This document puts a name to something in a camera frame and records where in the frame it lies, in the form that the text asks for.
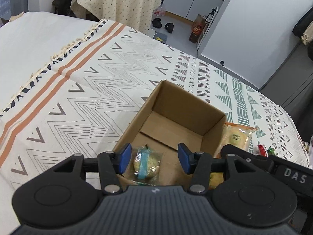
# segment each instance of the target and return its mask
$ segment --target metal screw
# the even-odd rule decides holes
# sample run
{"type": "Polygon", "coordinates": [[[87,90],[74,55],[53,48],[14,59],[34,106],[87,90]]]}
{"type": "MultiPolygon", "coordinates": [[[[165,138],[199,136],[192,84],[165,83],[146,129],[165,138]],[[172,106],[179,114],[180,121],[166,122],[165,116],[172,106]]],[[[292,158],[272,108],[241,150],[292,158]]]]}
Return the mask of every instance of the metal screw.
{"type": "Polygon", "coordinates": [[[205,190],[205,187],[201,184],[193,184],[190,187],[190,190],[194,193],[202,193],[205,190]]]}
{"type": "Polygon", "coordinates": [[[116,193],[120,190],[120,187],[117,184],[108,184],[104,190],[108,193],[116,193]]]}

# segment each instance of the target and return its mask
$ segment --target cardboard box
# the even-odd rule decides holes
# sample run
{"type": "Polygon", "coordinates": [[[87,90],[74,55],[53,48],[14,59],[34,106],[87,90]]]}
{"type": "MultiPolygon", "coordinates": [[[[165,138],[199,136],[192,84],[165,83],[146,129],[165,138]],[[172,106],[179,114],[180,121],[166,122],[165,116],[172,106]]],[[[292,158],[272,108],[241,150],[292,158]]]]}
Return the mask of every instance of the cardboard box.
{"type": "MultiPolygon", "coordinates": [[[[180,165],[177,146],[184,142],[192,152],[211,155],[217,149],[223,133],[226,115],[212,105],[168,81],[161,81],[141,107],[114,147],[125,143],[133,149],[146,144],[162,154],[159,185],[188,185],[191,176],[180,165]]],[[[122,186],[135,184],[131,180],[133,159],[123,176],[122,186]]]]}

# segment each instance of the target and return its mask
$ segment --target black shoe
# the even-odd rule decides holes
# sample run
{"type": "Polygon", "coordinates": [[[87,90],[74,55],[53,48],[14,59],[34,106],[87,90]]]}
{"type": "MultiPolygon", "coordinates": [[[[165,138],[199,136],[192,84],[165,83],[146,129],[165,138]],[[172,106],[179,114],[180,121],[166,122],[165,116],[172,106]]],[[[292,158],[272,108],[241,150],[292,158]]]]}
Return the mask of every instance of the black shoe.
{"type": "Polygon", "coordinates": [[[173,23],[167,23],[164,27],[169,33],[172,33],[174,30],[174,24],[173,23]]]}
{"type": "Polygon", "coordinates": [[[155,28],[161,28],[162,24],[161,24],[161,19],[160,18],[155,18],[154,20],[152,20],[152,25],[155,28]]]}

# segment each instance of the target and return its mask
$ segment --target wooden baseboard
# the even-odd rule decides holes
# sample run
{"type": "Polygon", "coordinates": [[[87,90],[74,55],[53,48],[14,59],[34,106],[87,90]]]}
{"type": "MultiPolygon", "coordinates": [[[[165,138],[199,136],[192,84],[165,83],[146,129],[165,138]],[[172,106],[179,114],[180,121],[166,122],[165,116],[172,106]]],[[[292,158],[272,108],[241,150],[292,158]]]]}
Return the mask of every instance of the wooden baseboard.
{"type": "Polygon", "coordinates": [[[168,11],[165,12],[165,16],[168,16],[168,17],[177,19],[177,20],[179,20],[179,21],[181,21],[181,22],[183,22],[183,23],[186,23],[186,24],[188,24],[188,25],[190,25],[190,26],[192,26],[192,24],[193,24],[193,22],[192,22],[191,20],[186,19],[186,18],[184,18],[184,17],[181,17],[181,16],[179,16],[179,15],[173,14],[173,13],[168,12],[168,11]]]}

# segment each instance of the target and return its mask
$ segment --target gray floor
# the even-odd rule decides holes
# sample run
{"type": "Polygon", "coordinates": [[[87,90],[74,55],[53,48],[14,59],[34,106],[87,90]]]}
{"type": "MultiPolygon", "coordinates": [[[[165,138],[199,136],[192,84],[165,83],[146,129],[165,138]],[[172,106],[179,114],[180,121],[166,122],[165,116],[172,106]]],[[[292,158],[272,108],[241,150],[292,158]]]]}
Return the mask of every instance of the gray floor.
{"type": "Polygon", "coordinates": [[[0,0],[0,17],[9,20],[11,17],[10,0],[0,0]]]}
{"type": "Polygon", "coordinates": [[[180,51],[185,52],[189,55],[197,57],[197,45],[189,41],[191,26],[168,16],[163,16],[159,18],[161,19],[162,28],[154,28],[152,24],[151,28],[154,29],[156,32],[167,35],[166,44],[173,48],[177,48],[180,51]],[[167,30],[164,28],[167,23],[174,24],[173,33],[168,33],[167,30]]]}

